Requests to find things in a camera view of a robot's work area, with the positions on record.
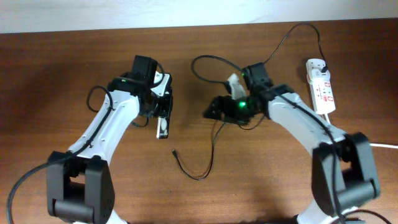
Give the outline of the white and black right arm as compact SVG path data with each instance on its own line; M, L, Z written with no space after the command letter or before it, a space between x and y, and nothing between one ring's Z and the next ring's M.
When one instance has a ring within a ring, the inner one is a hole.
M344 223L348 214L378 198L381 186L373 150L363 133L348 134L322 120L287 85L275 86L262 63L225 82L227 96L217 96L205 118L246 125L262 113L285 128L312 157L313 202L289 223Z

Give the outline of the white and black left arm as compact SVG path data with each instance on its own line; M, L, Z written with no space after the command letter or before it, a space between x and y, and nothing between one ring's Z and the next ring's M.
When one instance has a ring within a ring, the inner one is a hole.
M127 128L139 116L157 118L157 139L169 136L172 76L137 55L129 72L104 87L101 108L67 152L54 151L46 169L47 210L66 223L124 223L114 209L109 165Z

